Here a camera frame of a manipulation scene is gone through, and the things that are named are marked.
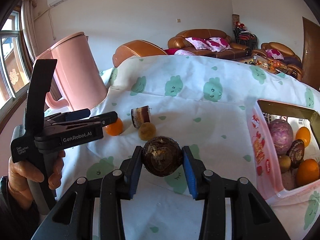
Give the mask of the person's left hand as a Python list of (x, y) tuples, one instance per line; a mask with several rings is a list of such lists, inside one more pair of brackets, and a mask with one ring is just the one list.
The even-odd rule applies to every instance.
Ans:
[[(53, 166), (53, 174), (48, 179), (49, 188), (55, 190), (61, 185), (62, 169), (64, 166), (63, 158), (65, 151), (58, 153)], [(8, 189), (12, 197), (17, 201), (22, 209), (29, 209), (34, 200), (27, 180), (36, 183), (44, 181), (44, 175), (33, 164), (27, 161), (14, 163), (12, 157), (9, 158), (8, 168)]]

